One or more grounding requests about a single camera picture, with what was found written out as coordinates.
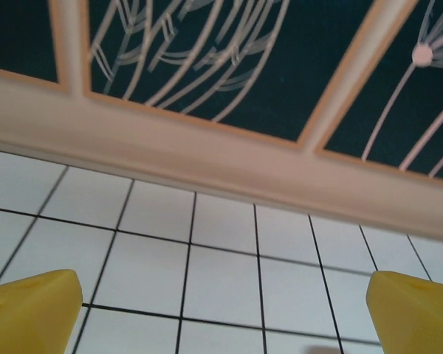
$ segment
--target tiled floor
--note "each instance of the tiled floor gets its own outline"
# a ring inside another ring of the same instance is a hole
[[[67,354],[381,354],[371,273],[443,243],[0,153],[0,284],[76,270]]]

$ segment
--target beige frame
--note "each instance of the beige frame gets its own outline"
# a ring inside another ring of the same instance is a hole
[[[83,95],[85,97],[96,99],[101,102],[110,103],[114,105],[118,105],[123,108],[131,108],[139,111],[143,111],[149,114],[156,114],[163,117],[169,117],[179,120],[180,122],[186,122],[193,125],[198,125],[202,128],[215,128],[219,131],[236,133],[238,135],[245,136],[247,138],[256,139],[261,142],[274,143],[280,146],[288,147],[288,148],[302,148],[309,137],[309,132],[313,129],[315,123],[322,116],[327,103],[332,98],[335,91],[338,89],[340,85],[340,81],[343,79],[343,75],[346,73],[349,68],[350,62],[353,60],[356,51],[362,46],[364,37],[369,32],[370,28],[376,21],[377,17],[380,14],[380,11],[385,6],[386,0],[374,0],[371,8],[366,14],[363,22],[360,25],[360,28],[356,32],[353,37],[346,53],[344,54],[342,60],[338,64],[331,80],[327,84],[325,90],[323,91],[320,99],[318,100],[317,105],[315,106],[312,115],[307,119],[303,130],[301,131],[300,136],[297,141],[291,142],[289,140],[285,140],[282,138],[278,138],[275,136],[269,136],[262,133],[256,133],[254,131],[249,131],[243,128],[237,128],[230,125],[213,123],[211,121],[207,121],[198,117],[187,116],[181,113],[172,112],[169,110],[146,106],[140,103],[125,101],[120,98],[111,97],[105,94],[98,94],[92,91],[91,87],[91,72],[90,65],[87,60],[87,52],[90,47],[90,38],[89,38],[89,0],[79,0],[80,2],[80,44],[81,44],[81,60],[82,60],[82,68],[83,68]]]
[[[51,22],[52,30],[52,44],[54,47],[54,57],[56,62],[56,71],[58,75],[58,82],[39,79],[37,77],[26,76],[16,72],[9,72],[0,69],[0,77],[7,80],[17,80],[23,83],[30,83],[32,85],[40,85],[47,89],[58,90],[62,92],[69,91],[69,81],[66,75],[66,61],[64,57],[64,43],[63,43],[63,27],[61,20],[61,5],[60,0],[47,0],[49,5],[49,20]]]
[[[341,105],[340,109],[337,111],[333,122],[331,125],[326,129],[326,132],[318,142],[317,146],[315,147],[315,153],[319,156],[325,156],[326,158],[330,159],[336,159],[340,160],[342,162],[352,163],[355,165],[359,165],[361,167],[370,167],[377,171],[382,171],[386,173],[395,173],[396,175],[400,175],[401,177],[407,177],[412,178],[415,181],[421,181],[425,183],[433,183],[439,186],[443,186],[443,179],[439,177],[428,177],[426,175],[423,175],[418,172],[414,171],[401,171],[397,167],[389,166],[386,164],[380,164],[379,162],[374,161],[363,161],[360,158],[353,157],[350,155],[346,155],[344,153],[337,153],[334,151],[326,150],[325,146],[332,137],[334,131],[337,129],[337,126],[341,123],[343,120],[343,117],[345,116],[346,112],[349,110],[351,105],[353,104],[354,100],[356,99],[357,95],[361,92],[363,89],[363,86],[368,81],[369,77],[371,76],[372,72],[376,69],[377,64],[382,59],[383,55],[393,42],[393,40],[396,37],[396,34],[400,31],[403,24],[407,21],[408,16],[411,14],[412,10],[416,6],[419,0],[408,0],[408,3],[404,8],[402,9],[402,12],[397,17],[396,22],[394,25],[389,29],[387,35],[384,37],[382,43],[379,45],[378,49],[374,53],[373,59],[371,62],[366,66],[364,71],[362,72],[360,79],[356,82],[353,89],[350,92],[350,95],[346,99],[346,101]]]

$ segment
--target white dot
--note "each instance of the white dot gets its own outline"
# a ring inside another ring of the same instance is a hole
[[[429,66],[433,60],[433,52],[428,44],[417,44],[413,48],[412,61],[416,66]]]

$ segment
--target yellow plastic piece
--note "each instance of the yellow plastic piece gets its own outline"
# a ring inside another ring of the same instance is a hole
[[[74,271],[0,285],[0,354],[61,354],[82,305]]]
[[[385,354],[443,354],[443,284],[377,271],[366,300]]]

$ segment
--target black grout line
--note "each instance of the black grout line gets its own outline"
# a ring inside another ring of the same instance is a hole
[[[164,313],[155,313],[155,312],[148,312],[148,311],[141,311],[141,310],[132,310],[130,308],[116,308],[114,306],[105,306],[105,305],[96,305],[96,304],[89,305],[89,308],[96,308],[98,310],[110,310],[110,311],[124,312],[124,313],[133,313],[134,315],[144,315],[144,316],[159,317],[159,318],[162,317],[164,319],[180,320],[180,317],[179,316],[175,316],[175,315],[166,315]]]
[[[369,273],[368,271],[352,271],[352,270],[349,270],[349,269],[344,269],[344,268],[340,268],[340,267],[334,267],[332,265],[324,265],[323,269],[327,269],[329,271],[341,271],[343,273],[360,275],[362,277],[370,277],[370,276],[372,276],[372,273]]]
[[[340,346],[340,352],[341,352],[341,354],[345,354],[345,352],[343,351],[343,346],[341,344],[340,331],[338,330],[337,319],[335,318],[334,311],[333,311],[332,297],[330,296],[330,292],[328,290],[328,284],[326,282],[325,270],[323,269],[322,258],[320,256],[320,249],[318,248],[317,238],[315,237],[315,230],[313,228],[313,222],[312,222],[312,218],[310,217],[310,214],[309,214],[309,222],[310,222],[310,229],[312,230],[313,241],[315,243],[315,249],[317,250],[318,262],[320,264],[320,270],[322,272],[323,283],[325,285],[326,297],[328,298],[328,304],[330,306],[330,311],[332,312],[334,331],[337,334],[338,345]]]
[[[193,205],[192,205],[192,219],[190,220],[190,232],[189,232],[189,242],[187,247],[187,259],[185,261],[185,273],[184,273],[184,285],[182,286],[182,298],[180,300],[180,319],[179,326],[177,328],[177,339],[176,339],[176,350],[175,353],[179,353],[180,348],[180,337],[182,334],[182,317],[184,316],[184,304],[185,304],[185,292],[187,290],[187,279],[189,274],[189,262],[190,262],[190,246],[192,244],[192,233],[193,233],[193,221],[195,219],[195,208],[197,204],[197,193],[193,194]]]
[[[114,306],[96,305],[96,304],[90,305],[87,303],[83,303],[82,306],[85,308],[96,308],[98,310],[110,310],[110,311],[115,311],[115,312],[132,313],[135,315],[159,317],[159,318],[164,318],[164,319],[174,319],[174,320],[178,320],[178,321],[197,322],[197,323],[203,323],[206,325],[219,325],[219,326],[225,326],[225,327],[243,328],[243,329],[247,329],[247,330],[263,330],[263,328],[260,326],[249,325],[249,324],[220,322],[220,321],[212,321],[209,319],[197,319],[194,317],[183,317],[183,316],[168,315],[168,314],[164,314],[164,313],[155,313],[155,312],[149,312],[149,311],[143,311],[143,310],[132,310],[130,308],[117,308]],[[278,329],[278,328],[265,328],[265,330],[266,330],[266,332],[271,332],[271,333],[280,333],[280,334],[289,334],[289,335],[294,335],[294,336],[304,336],[304,337],[310,337],[310,338],[337,340],[336,336],[329,336],[329,335],[319,334],[319,333],[308,333],[308,332],[301,332],[301,331],[296,331],[296,330],[282,330],[282,329]],[[368,345],[374,345],[374,346],[381,345],[377,341],[368,341],[365,339],[341,338],[341,340],[348,341],[351,343],[368,344]]]
[[[142,234],[142,233],[139,233],[139,232],[126,231],[126,230],[122,230],[120,228],[115,229],[115,228],[111,228],[111,227],[93,225],[93,224],[90,224],[90,223],[81,223],[81,222],[78,222],[78,221],[71,221],[71,220],[66,220],[66,219],[61,219],[61,218],[54,218],[54,217],[50,217],[50,216],[36,215],[36,214],[28,213],[28,212],[19,212],[19,211],[11,210],[11,209],[0,208],[0,212],[9,212],[10,214],[30,216],[32,218],[44,219],[44,220],[49,220],[49,221],[57,221],[57,222],[61,222],[61,223],[70,223],[72,225],[78,225],[78,226],[84,226],[84,227],[92,227],[92,228],[95,228],[95,229],[101,229],[101,230],[112,231],[112,232],[117,231],[117,232],[121,232],[123,234],[129,234],[129,235],[134,235],[134,236],[153,238],[155,240],[169,241],[169,242],[174,242],[174,243],[181,243],[181,244],[184,244],[184,245],[188,245],[189,244],[189,242],[182,241],[182,240],[174,240],[174,239],[160,237],[160,236],[152,236],[152,235]],[[245,256],[257,257],[256,253],[250,253],[250,252],[245,252],[245,251],[238,251],[238,250],[235,250],[235,249],[226,249],[226,248],[218,247],[218,246],[202,245],[201,243],[191,243],[191,245],[192,246],[197,246],[197,247],[202,247],[202,248],[205,248],[205,249],[214,249],[214,250],[217,250],[217,251],[225,251],[225,252],[230,252],[230,253],[243,254]],[[260,258],[264,258],[264,259],[268,259],[268,260],[278,260],[280,262],[294,263],[294,264],[297,264],[297,265],[300,265],[300,266],[308,266],[308,267],[314,267],[314,268],[319,268],[320,267],[319,264],[305,262],[305,261],[302,261],[302,260],[290,260],[288,258],[267,256],[267,255],[261,255],[261,254],[259,255],[259,257]],[[331,265],[324,265],[323,268],[324,269],[328,269],[328,270],[332,270],[332,271],[342,271],[343,273],[361,275],[361,276],[365,276],[365,277],[370,277],[372,275],[372,273],[369,273],[367,271],[356,271],[356,270],[353,270],[353,269],[334,267],[334,266],[331,266]]]
[[[123,203],[123,206],[122,206],[122,209],[120,212],[120,216],[118,217],[117,226],[115,227],[115,230],[113,231],[113,235],[111,236],[109,249],[106,252],[105,259],[103,260],[102,268],[100,269],[100,273],[98,274],[97,282],[95,283],[94,292],[92,293],[92,297],[90,299],[89,309],[87,310],[86,315],[83,318],[82,325],[80,326],[78,337],[75,340],[74,349],[72,350],[72,354],[75,354],[77,352],[77,349],[80,344],[80,340],[82,339],[83,331],[84,331],[85,326],[87,324],[87,320],[89,319],[90,311],[92,310],[92,307],[94,307],[93,304],[95,301],[95,297],[97,296],[98,286],[100,285],[100,282],[102,281],[103,272],[105,271],[106,264],[109,261],[111,249],[113,248],[115,238],[117,236],[117,230],[120,227],[121,220],[123,219],[123,214],[125,213],[126,205],[128,204],[128,200],[130,198],[131,191],[133,190],[133,185],[134,185],[134,179],[131,180],[130,186],[128,188],[128,192],[126,193],[125,201]]]
[[[37,218],[34,218],[32,220],[32,222],[30,223],[30,225],[27,227],[26,231],[24,232],[23,236],[21,237],[20,241],[18,242],[18,245],[16,245],[15,249],[13,250],[12,254],[8,257],[7,262],[4,264],[4,266],[2,267],[2,269],[0,270],[0,279],[3,277],[3,274],[5,274],[5,271],[8,269],[8,267],[10,266],[13,258],[15,257],[15,255],[18,253],[18,250],[21,248],[21,245],[23,244],[23,242],[26,240],[28,234],[30,233],[31,229],[34,227],[35,223],[37,221]]]
[[[368,247],[368,251],[369,251],[369,255],[371,256],[372,263],[374,264],[375,269],[378,271],[379,269],[377,269],[377,264],[376,264],[376,261],[374,260],[374,256],[372,255],[371,248],[369,247],[368,240],[366,239],[366,236],[364,235],[364,230],[361,227],[361,225],[358,225],[358,226],[360,227],[361,235],[363,235],[363,240],[364,240],[364,242],[366,244],[366,247]]]
[[[181,243],[182,245],[188,245],[189,244],[188,241],[174,240],[172,238],[166,238],[166,237],[160,237],[160,236],[151,236],[151,235],[147,235],[147,234],[140,234],[139,232],[123,231],[122,229],[118,229],[117,231],[119,233],[122,233],[122,234],[128,234],[128,235],[133,235],[133,236],[153,238],[155,240],[169,241],[169,242],[174,242],[174,243]]]
[[[23,215],[23,216],[30,216],[31,218],[39,218],[38,215],[32,214],[30,212],[19,212],[17,210],[11,210],[11,209],[4,209],[0,208],[0,212],[8,212],[10,214],[17,214],[17,215]]]
[[[294,336],[304,336],[304,337],[320,338],[320,339],[331,339],[332,341],[338,340],[338,338],[336,336],[329,336],[326,334],[318,334],[318,333],[299,332],[296,330],[281,330],[278,328],[266,328],[266,331],[272,332],[272,333],[290,334],[290,335],[294,335]],[[341,338],[341,341],[348,341],[351,343],[369,344],[369,345],[376,345],[376,346],[381,345],[378,341],[368,341],[365,339]]]
[[[60,219],[60,218],[54,218],[52,216],[39,215],[38,218],[43,219],[43,220],[49,220],[49,221],[57,221],[57,222],[60,222],[60,223],[71,223],[72,225],[78,225],[78,226],[84,226],[84,227],[92,227],[94,229],[100,229],[100,230],[105,230],[105,231],[115,231],[115,229],[113,229],[111,227],[98,226],[98,225],[92,225],[90,223],[81,223],[79,221],[72,221],[72,220],[65,220],[65,219]]]
[[[261,258],[259,256],[258,214],[256,212],[255,204],[253,204],[253,212],[254,212],[254,230],[256,236],[256,259],[258,261],[258,284],[259,284],[259,304],[261,305],[261,326],[263,332],[264,354],[267,354],[266,321],[264,318],[263,281],[261,276]]]
[[[375,345],[377,347],[382,347],[380,342],[378,341],[369,341],[367,339],[354,339],[354,338],[341,338],[341,341],[348,341],[350,343],[358,343],[358,344],[366,344],[366,345]]]
[[[49,200],[51,199],[52,194],[58,188],[58,185],[62,181],[62,178],[64,178],[64,175],[66,174],[68,169],[69,169],[69,167],[65,166],[65,168],[63,169],[63,171],[59,175],[58,179],[56,180],[56,182],[52,186],[51,190],[49,191],[47,197],[44,199],[44,202],[42,203],[41,207],[38,210],[38,214],[32,220],[31,224],[27,227],[27,230],[24,232],[24,235],[21,237],[20,241],[18,242],[18,245],[16,245],[15,249],[13,249],[12,254],[10,255],[10,257],[8,258],[8,260],[5,263],[4,267],[0,271],[0,279],[3,277],[3,274],[5,274],[5,272],[7,271],[8,267],[10,266],[11,262],[13,261],[13,258],[16,256],[16,254],[20,250],[21,245],[23,245],[24,241],[27,239],[28,235],[31,232],[31,229],[34,227],[34,225],[36,224],[36,221],[38,220],[38,215],[40,215],[43,212],[44,208],[46,207],[46,205],[48,204]]]
[[[412,242],[412,240],[411,240],[411,237],[410,237],[408,234],[407,234],[407,239],[408,239],[408,242],[411,243],[412,248],[413,248],[413,251],[415,252],[417,258],[419,259],[420,264],[422,265],[423,270],[424,270],[425,273],[427,274],[428,279],[432,282],[432,279],[431,279],[431,277],[430,277],[430,275],[429,275],[429,273],[428,273],[428,270],[426,269],[425,264],[424,264],[423,261],[422,261],[422,258],[419,256],[419,253],[416,251],[416,248],[415,248],[415,246],[413,245],[413,242]]]
[[[226,249],[224,247],[202,245],[201,243],[192,243],[192,246],[202,247],[203,249],[214,249],[216,251],[225,251],[229,253],[243,254],[244,256],[256,257],[256,253],[238,251],[236,249]]]

